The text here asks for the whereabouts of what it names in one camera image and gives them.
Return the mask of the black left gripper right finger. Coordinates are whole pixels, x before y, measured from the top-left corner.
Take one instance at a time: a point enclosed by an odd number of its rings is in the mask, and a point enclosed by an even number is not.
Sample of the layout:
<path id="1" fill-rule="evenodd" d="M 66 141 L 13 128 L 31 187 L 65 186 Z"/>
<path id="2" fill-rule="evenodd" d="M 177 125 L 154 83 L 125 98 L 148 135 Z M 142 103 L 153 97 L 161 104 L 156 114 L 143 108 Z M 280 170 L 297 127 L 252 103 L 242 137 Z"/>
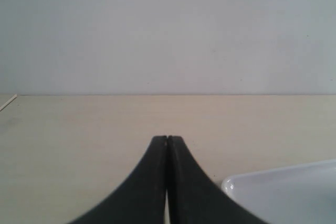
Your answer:
<path id="1" fill-rule="evenodd" d="M 170 223 L 265 223 L 205 174 L 180 136 L 167 138 L 166 186 Z"/>

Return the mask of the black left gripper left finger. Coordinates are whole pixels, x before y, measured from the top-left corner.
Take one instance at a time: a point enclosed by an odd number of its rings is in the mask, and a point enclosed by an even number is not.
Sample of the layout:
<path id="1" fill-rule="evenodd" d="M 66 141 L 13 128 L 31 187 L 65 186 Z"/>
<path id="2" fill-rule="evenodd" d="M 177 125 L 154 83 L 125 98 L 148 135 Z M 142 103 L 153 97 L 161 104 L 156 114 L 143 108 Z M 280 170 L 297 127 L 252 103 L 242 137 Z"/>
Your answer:
<path id="1" fill-rule="evenodd" d="M 167 137 L 155 136 L 131 174 L 72 223 L 164 223 Z"/>

